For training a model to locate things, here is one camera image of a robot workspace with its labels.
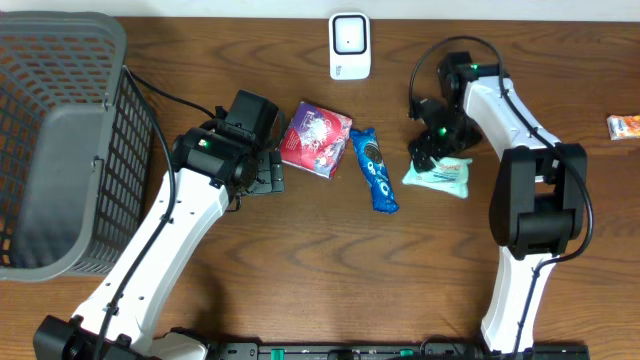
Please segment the blue Oreo cookie pack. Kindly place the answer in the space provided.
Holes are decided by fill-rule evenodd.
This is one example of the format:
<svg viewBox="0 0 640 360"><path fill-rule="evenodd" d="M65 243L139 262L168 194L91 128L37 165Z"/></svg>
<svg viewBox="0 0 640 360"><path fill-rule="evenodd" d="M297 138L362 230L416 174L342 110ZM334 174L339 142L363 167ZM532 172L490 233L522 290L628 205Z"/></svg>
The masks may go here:
<svg viewBox="0 0 640 360"><path fill-rule="evenodd" d="M350 130L359 167L369 186L374 211L393 214L399 210L374 128Z"/></svg>

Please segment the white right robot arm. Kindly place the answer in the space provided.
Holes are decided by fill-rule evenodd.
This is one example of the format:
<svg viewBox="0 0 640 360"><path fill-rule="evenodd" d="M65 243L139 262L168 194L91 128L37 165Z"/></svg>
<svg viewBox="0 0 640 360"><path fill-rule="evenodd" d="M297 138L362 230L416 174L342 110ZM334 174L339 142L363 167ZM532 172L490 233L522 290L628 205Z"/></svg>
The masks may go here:
<svg viewBox="0 0 640 360"><path fill-rule="evenodd" d="M418 173L487 139L499 158L489 226L500 259L481 332L493 355L527 359L533 323L553 267L583 224L587 156L545 130L500 64L447 54L437 75L441 100L410 100L425 131L408 147Z"/></svg>

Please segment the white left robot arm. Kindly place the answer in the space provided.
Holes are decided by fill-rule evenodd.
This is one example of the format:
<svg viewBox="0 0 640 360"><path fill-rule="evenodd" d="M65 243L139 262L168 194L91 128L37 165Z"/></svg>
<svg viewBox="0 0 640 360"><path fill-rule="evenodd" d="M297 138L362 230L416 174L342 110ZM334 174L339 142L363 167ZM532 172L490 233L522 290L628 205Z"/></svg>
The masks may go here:
<svg viewBox="0 0 640 360"><path fill-rule="evenodd" d="M282 115L237 92L228 110L178 136L144 221L99 287L72 317L47 316L33 338L39 359L205 359L211 346L186 330L155 335L194 250L232 201L258 181Z"/></svg>

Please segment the red purple snack bag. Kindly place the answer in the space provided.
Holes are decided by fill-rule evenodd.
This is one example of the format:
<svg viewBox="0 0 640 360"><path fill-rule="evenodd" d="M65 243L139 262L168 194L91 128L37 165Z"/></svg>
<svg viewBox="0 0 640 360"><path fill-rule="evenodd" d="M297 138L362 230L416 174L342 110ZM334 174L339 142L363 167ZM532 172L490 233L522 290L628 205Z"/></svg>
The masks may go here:
<svg viewBox="0 0 640 360"><path fill-rule="evenodd" d="M331 179L349 141L352 119L301 102L278 150L282 162Z"/></svg>

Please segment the teal wet wipes pack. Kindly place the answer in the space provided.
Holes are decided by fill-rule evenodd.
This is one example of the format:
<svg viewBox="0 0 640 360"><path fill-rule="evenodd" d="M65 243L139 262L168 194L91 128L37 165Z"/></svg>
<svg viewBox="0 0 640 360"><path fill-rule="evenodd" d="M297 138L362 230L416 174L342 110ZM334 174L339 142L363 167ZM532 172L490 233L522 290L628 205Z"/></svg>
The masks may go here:
<svg viewBox="0 0 640 360"><path fill-rule="evenodd" d="M404 185L415 185L438 190L455 197L466 199L469 196L469 166L472 159L444 157L435 166L424 172L418 172L413 163L402 179Z"/></svg>

